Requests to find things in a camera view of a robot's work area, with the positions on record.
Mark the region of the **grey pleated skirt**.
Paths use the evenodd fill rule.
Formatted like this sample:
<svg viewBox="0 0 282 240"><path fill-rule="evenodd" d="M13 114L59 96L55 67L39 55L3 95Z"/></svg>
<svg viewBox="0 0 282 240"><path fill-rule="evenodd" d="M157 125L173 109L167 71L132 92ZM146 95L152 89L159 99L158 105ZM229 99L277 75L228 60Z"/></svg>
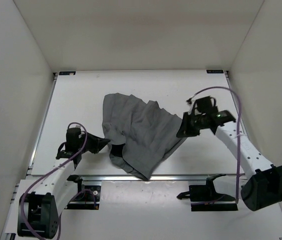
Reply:
<svg viewBox="0 0 282 240"><path fill-rule="evenodd" d="M144 181L185 141L177 137L181 122L157 101L120 93L107 94L103 100L102 128L110 140L111 162Z"/></svg>

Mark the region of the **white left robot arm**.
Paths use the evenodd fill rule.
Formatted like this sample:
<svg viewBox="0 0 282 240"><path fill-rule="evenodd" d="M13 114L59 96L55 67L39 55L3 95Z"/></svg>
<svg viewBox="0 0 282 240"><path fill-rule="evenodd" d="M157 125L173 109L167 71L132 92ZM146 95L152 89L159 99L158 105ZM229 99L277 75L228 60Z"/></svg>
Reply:
<svg viewBox="0 0 282 240"><path fill-rule="evenodd" d="M85 186L74 174L82 155L98 154L110 141L86 131L83 126L69 126L66 140L58 147L52 169L37 179L20 197L17 234L39 240L60 238L61 215L72 202L91 203L97 210L99 186Z"/></svg>

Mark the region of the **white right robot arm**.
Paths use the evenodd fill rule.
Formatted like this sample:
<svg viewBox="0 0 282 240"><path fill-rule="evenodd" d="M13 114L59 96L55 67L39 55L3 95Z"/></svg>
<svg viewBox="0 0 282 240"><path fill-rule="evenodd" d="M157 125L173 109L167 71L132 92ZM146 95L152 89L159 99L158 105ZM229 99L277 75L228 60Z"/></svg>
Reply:
<svg viewBox="0 0 282 240"><path fill-rule="evenodd" d="M257 211L282 202L282 165L275 166L239 130L236 118L228 111L220 111L216 99L207 96L187 100L190 110L183 114L178 138L200 135L210 129L237 160L243 173L235 177L220 173L206 179L204 185L190 185L178 199L190 199L191 208L199 211L236 211L238 200Z"/></svg>

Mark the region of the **dark label sticker right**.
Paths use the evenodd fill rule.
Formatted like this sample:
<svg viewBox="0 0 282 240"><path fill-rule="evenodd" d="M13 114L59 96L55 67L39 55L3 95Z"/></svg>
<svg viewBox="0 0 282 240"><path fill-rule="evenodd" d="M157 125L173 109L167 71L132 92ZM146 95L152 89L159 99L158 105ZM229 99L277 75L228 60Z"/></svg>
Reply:
<svg viewBox="0 0 282 240"><path fill-rule="evenodd" d="M207 69L207 74L223 74L224 71L222 69Z"/></svg>

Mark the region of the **dark label sticker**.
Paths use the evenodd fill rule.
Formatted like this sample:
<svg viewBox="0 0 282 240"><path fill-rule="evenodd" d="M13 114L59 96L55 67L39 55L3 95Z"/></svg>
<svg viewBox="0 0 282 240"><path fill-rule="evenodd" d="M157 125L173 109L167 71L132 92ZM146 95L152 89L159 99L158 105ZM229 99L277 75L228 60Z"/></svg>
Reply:
<svg viewBox="0 0 282 240"><path fill-rule="evenodd" d="M207 69L207 74L223 74L224 71L222 69Z"/></svg>
<svg viewBox="0 0 282 240"><path fill-rule="evenodd" d="M76 74L76 71L60 71L59 76L73 76Z"/></svg>

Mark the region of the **dark label sticker left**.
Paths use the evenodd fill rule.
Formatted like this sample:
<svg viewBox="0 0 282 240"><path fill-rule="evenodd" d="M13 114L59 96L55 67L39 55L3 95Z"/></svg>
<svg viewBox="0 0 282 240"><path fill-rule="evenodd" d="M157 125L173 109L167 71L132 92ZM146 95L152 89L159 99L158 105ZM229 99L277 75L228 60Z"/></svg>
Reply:
<svg viewBox="0 0 282 240"><path fill-rule="evenodd" d="M76 74L76 71L60 71L59 76L73 76Z"/></svg>

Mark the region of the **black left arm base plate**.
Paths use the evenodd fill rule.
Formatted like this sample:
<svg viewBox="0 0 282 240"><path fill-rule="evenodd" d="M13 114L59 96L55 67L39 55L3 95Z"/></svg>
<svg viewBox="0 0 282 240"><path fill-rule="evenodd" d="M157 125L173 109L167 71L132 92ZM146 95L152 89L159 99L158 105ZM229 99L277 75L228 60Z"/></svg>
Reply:
<svg viewBox="0 0 282 240"><path fill-rule="evenodd" d="M86 185L78 175L70 175L67 181L77 186L77 194L66 206L67 210L99 210L101 185Z"/></svg>

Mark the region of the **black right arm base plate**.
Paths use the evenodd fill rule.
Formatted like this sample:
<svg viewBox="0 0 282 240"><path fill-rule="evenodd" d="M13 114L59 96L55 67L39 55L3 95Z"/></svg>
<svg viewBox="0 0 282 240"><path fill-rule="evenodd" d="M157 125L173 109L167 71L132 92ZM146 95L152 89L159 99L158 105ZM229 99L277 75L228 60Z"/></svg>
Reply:
<svg viewBox="0 0 282 240"><path fill-rule="evenodd" d="M218 193L214 181L226 174L217 174L206 179L205 185L189 185L189 190L177 195L177 199L189 199L192 212L233 212L238 210L235 198Z"/></svg>

